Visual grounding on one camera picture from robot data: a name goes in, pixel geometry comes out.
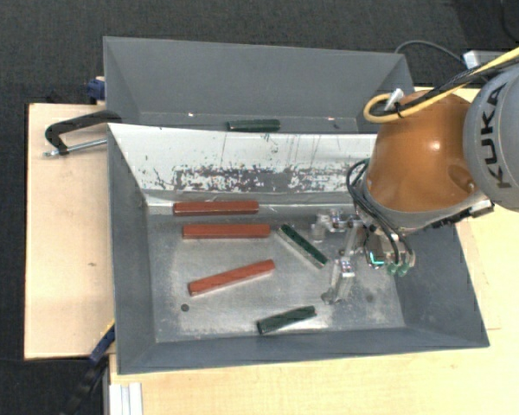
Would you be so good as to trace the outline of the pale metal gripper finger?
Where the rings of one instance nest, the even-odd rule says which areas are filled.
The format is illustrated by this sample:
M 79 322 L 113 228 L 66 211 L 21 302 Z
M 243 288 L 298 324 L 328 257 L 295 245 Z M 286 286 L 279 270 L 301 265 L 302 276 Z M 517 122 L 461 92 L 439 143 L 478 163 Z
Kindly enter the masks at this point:
M 349 219 L 340 209 L 317 211 L 315 222 L 311 224 L 311 237 L 314 241 L 324 241 L 327 233 L 346 233 L 350 230 Z
M 333 263 L 330 287 L 321 296 L 325 304 L 335 304 L 349 298 L 356 277 L 356 268 L 350 258 L 339 258 Z

